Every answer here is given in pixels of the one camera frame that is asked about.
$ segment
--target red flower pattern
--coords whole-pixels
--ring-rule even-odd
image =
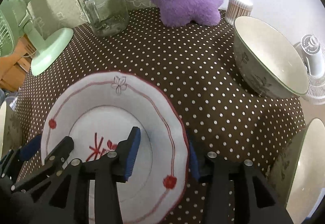
[[[167,175],[165,178],[164,178],[164,186],[167,188],[167,189],[174,189],[175,185],[176,185],[176,182],[177,182],[177,178],[172,176],[172,175]]]
[[[94,147],[89,146],[89,149],[92,151],[92,153],[88,156],[86,162],[90,161],[91,158],[94,158],[94,160],[96,160],[98,156],[99,156],[98,158],[100,158],[107,152],[116,150],[117,144],[113,144],[110,140],[107,141],[108,149],[103,148],[102,150],[100,150],[103,140],[104,138],[102,136],[100,142],[97,144],[97,132],[95,132],[95,146]]]
[[[48,126],[51,129],[55,129],[56,128],[56,121],[54,119],[50,119],[50,121],[48,122]]]
[[[108,150],[111,151],[111,150],[115,150],[116,147],[117,147],[117,144],[113,144],[110,140],[107,141],[107,147],[108,147]]]

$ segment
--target white bowl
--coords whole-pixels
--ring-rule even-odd
[[[294,224],[309,215],[325,183],[325,127],[313,119],[287,143],[276,159],[269,183]]]
[[[309,87],[303,61],[290,42],[269,24],[238,17],[234,55],[244,80],[261,96],[303,96]]]
[[[4,101],[0,108],[0,157],[22,145],[22,130],[16,113]]]

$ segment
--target metal screw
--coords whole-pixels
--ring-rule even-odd
[[[246,159],[246,160],[244,161],[244,164],[245,164],[246,166],[252,166],[252,165],[253,165],[253,162],[252,162],[251,160],[249,160],[249,159]]]
[[[80,160],[79,160],[79,159],[73,159],[73,160],[71,161],[71,164],[72,164],[73,166],[77,166],[78,164],[80,164]]]
[[[107,157],[114,158],[117,156],[117,152],[115,151],[110,151],[107,153]]]
[[[215,158],[215,157],[217,157],[217,154],[214,151],[210,151],[210,152],[208,152],[208,157]]]

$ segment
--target white fan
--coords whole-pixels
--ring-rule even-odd
[[[37,52],[31,61],[31,72],[44,72],[69,44],[74,31],[62,28],[46,40],[35,29],[27,10],[30,0],[3,0],[0,5],[0,57],[14,51],[19,37],[26,34]]]
[[[309,89],[303,98],[311,104],[325,104],[325,46],[311,34],[304,35],[296,47],[306,64]]]

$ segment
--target table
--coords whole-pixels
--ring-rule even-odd
[[[259,97],[248,87],[235,65],[233,28],[223,19],[225,11],[221,14],[216,27],[166,28],[157,8],[135,10],[127,30],[110,38],[96,38],[87,24],[76,27],[46,72],[26,76],[16,106],[24,141],[42,133],[51,107],[70,85],[97,71],[121,70],[160,88],[209,151],[232,161],[250,159],[265,173],[304,128],[301,105],[298,98]],[[21,177],[40,165],[37,153]],[[189,174],[182,201],[162,223],[199,223],[205,192],[206,184],[197,184]],[[230,222],[233,205],[231,199]]]

